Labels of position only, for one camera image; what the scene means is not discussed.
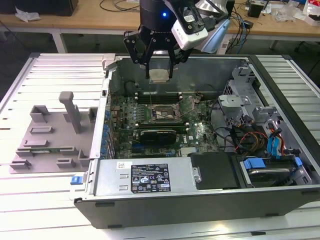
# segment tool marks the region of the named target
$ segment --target cable on desk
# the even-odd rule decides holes
[[[237,22],[239,24],[239,28],[238,28],[238,32],[237,32],[236,36],[232,40],[230,46],[227,48],[226,52],[231,51],[233,47],[240,46],[239,49],[237,50],[237,54],[238,54],[240,52],[240,50],[242,49],[243,45],[245,44],[245,42],[247,41],[247,37],[250,34],[250,29],[247,30],[244,27],[243,18],[237,12],[237,9],[235,7],[233,7],[233,9],[234,9],[233,13],[235,14],[235,16],[232,15],[231,18],[237,20]]]
[[[140,5],[138,5],[138,6],[133,6],[133,7],[130,7],[130,8],[122,8],[122,7],[119,7],[119,6],[118,6],[119,3],[122,3],[122,2],[124,2],[124,1],[126,1],[126,0],[120,0],[120,1],[118,1],[118,2],[116,2],[116,3],[115,3],[114,1],[112,1],[113,5],[118,9],[118,10],[113,10],[113,9],[108,9],[108,8],[105,8],[105,7],[102,6],[102,4],[103,4],[105,1],[106,1],[106,0],[102,0],[102,1],[100,2],[99,6],[100,6],[101,9],[103,9],[103,10],[105,10],[105,11],[108,11],[108,12],[130,12],[130,11],[132,11],[133,9],[140,7]]]
[[[308,76],[310,76],[310,74],[312,73],[312,71],[316,68],[316,66],[318,65],[318,63],[320,63],[320,59],[318,61],[316,61],[316,63],[313,65],[313,67],[310,69]]]
[[[124,1],[121,0],[121,1],[116,2],[115,0],[112,0],[113,6],[115,8],[117,8],[117,9],[119,9],[119,10],[124,10],[124,11],[128,11],[128,12],[135,12],[135,13],[139,13],[140,12],[139,9],[130,9],[130,10],[128,10],[127,8],[120,7],[118,4],[122,3],[122,2],[124,2]]]
[[[9,33],[11,33],[13,35],[13,37],[15,39],[17,39],[29,53],[32,52],[32,51],[30,51],[30,48],[28,48],[1,20],[0,20],[0,24],[2,24],[4,26],[4,28],[6,28],[9,31]]]

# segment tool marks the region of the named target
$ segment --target white table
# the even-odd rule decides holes
[[[42,54],[29,58],[17,76],[0,104],[0,239],[296,240],[320,236],[320,201],[279,217],[95,229],[74,207],[70,193],[74,172],[10,175],[6,164],[30,123],[32,106],[63,111],[60,91],[73,91],[80,111],[98,106],[105,74],[102,61],[112,63],[114,58],[114,54]],[[254,231],[266,235],[252,236]]]

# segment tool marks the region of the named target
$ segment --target warning label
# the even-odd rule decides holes
[[[132,165],[131,179],[134,194],[171,191],[168,164]]]

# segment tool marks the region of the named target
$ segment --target black cable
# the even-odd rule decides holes
[[[117,9],[119,9],[119,10],[126,10],[126,11],[128,11],[128,12],[136,12],[136,13],[140,12],[139,9],[129,9],[129,10],[128,10],[127,8],[123,8],[123,7],[119,6],[118,4],[121,3],[121,2],[123,2],[123,1],[115,2],[115,0],[112,0],[113,6],[115,6],[115,7],[116,7]]]
[[[312,73],[312,71],[316,68],[316,66],[318,65],[318,63],[320,63],[320,59],[313,65],[313,67],[310,69],[308,76],[310,76],[310,74]]]
[[[100,8],[103,9],[103,10],[106,10],[108,12],[125,12],[125,11],[128,11],[128,10],[131,10],[131,9],[135,9],[135,8],[138,8],[140,5],[138,6],[133,6],[133,7],[130,7],[130,8],[127,8],[127,9],[123,9],[123,10],[112,10],[112,9],[107,9],[107,8],[104,8],[102,6],[102,4],[105,2],[106,0],[102,0],[99,4]],[[121,0],[121,1],[118,1],[116,4],[119,4],[121,2],[124,2],[125,0]]]
[[[203,87],[203,86],[209,86],[209,87],[211,87],[215,92],[218,92],[217,89],[216,89],[214,86],[212,86],[211,84],[209,84],[209,83],[201,84],[200,86],[198,86],[198,87],[196,88],[195,92],[198,93],[198,92],[200,91],[200,88]]]
[[[237,9],[236,9],[235,6],[233,6],[233,9],[234,9],[234,11],[232,11],[232,12],[236,15],[236,17],[234,17],[234,16],[233,16],[233,17],[237,20],[239,27],[238,27],[238,32],[237,32],[236,36],[234,37],[234,39],[232,40],[230,46],[226,49],[225,52],[228,52],[229,50],[231,51],[232,48],[233,48],[234,46],[236,46],[236,45],[239,43],[239,41],[240,41],[240,38],[238,39],[238,36],[239,36],[240,32],[241,32],[240,36],[242,36],[242,34],[243,34],[242,17],[241,17],[241,15],[237,12]]]
[[[13,37],[15,39],[17,39],[23,46],[26,50],[28,50],[29,53],[31,53],[32,51],[30,50],[30,48],[28,48],[1,20],[0,20],[0,24],[2,24],[4,26],[4,28],[6,28],[9,33],[11,33],[13,35]]]

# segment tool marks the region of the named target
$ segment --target blue clip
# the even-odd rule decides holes
[[[247,158],[243,161],[245,169],[264,169],[266,167],[265,162],[261,157]]]
[[[73,176],[71,178],[70,184],[71,185],[81,185],[81,184],[83,184],[82,179],[83,179],[83,176]]]
[[[302,161],[301,161],[300,157],[295,157],[295,158],[294,158],[294,161],[295,161],[295,163],[298,165],[298,167],[301,167],[301,166],[302,166]]]
[[[269,154],[274,156],[276,159],[279,159],[281,156],[278,155],[277,149],[279,144],[279,138],[272,136],[270,134],[267,144],[267,151]]]

